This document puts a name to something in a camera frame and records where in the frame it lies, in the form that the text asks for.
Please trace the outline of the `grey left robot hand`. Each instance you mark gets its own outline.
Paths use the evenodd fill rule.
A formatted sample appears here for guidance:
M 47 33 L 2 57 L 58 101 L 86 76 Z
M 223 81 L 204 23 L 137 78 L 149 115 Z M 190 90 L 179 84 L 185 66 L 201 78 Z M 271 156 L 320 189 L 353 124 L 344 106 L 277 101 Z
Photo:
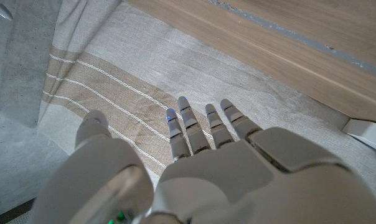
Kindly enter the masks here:
M 32 223 L 376 223 L 376 198 L 340 158 L 283 128 L 261 129 L 229 100 L 205 111 L 207 141 L 188 100 L 168 109 L 172 163 L 153 184 L 131 145 L 90 111 L 75 152 L 32 207 Z

